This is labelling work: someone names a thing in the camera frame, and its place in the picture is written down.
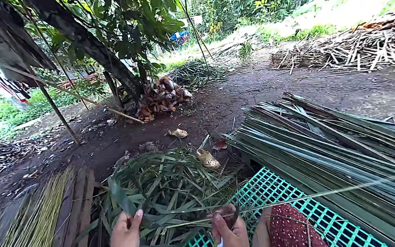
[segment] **dirt ground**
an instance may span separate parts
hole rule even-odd
[[[93,105],[89,111],[82,104],[65,108],[63,114],[72,119],[70,125],[85,143],[81,146],[69,144],[72,140],[64,130],[61,136],[50,136],[57,141],[52,149],[26,157],[0,174],[0,204],[14,196],[10,192],[36,183],[43,174],[69,164],[92,167],[96,180],[101,182],[111,174],[115,162],[126,151],[133,155],[138,152],[139,145],[146,142],[156,142],[161,149],[199,146],[206,134],[211,134],[210,141],[214,143],[222,138],[220,134],[228,134],[240,126],[242,107],[276,100],[284,91],[339,111],[380,119],[394,116],[395,120],[395,67],[340,76],[327,71],[296,69],[289,75],[281,74],[283,70],[266,69],[269,66],[266,50],[255,53],[254,58],[243,69],[244,73],[231,75],[226,82],[201,89],[195,93],[191,104],[145,125],[119,120],[110,126],[107,120],[116,118],[115,115]],[[109,99],[105,104],[113,103]],[[53,113],[46,115],[41,124],[30,127],[23,135],[56,122]],[[178,127],[188,132],[187,138],[178,141],[176,137],[165,136],[168,129]],[[35,170],[38,172],[32,178],[23,178]]]

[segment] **fingernail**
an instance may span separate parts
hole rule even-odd
[[[216,214],[215,218],[217,222],[220,222],[220,220],[222,220],[222,217],[219,214]]]

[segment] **beige clog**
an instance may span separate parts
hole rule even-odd
[[[197,159],[203,163],[203,166],[207,169],[216,170],[220,168],[220,163],[217,161],[210,152],[204,149],[198,149],[196,151]]]
[[[178,138],[185,138],[188,135],[187,131],[183,131],[180,129],[170,129],[168,130],[168,134],[177,136]]]

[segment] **red polka dot fabric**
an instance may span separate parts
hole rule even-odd
[[[307,230],[306,217],[293,206],[273,206],[271,212],[269,230],[272,247],[327,247],[313,226]]]

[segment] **teal plastic mesh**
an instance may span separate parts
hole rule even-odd
[[[281,179],[267,168],[262,168],[232,198],[231,202],[241,208],[258,207],[266,204],[295,199],[304,196],[298,188]],[[371,234],[366,233],[329,208],[314,199],[291,203],[302,212],[330,247],[387,247]],[[242,215],[252,238],[255,225],[262,210]],[[199,233],[189,243],[189,247],[212,246],[211,238]]]

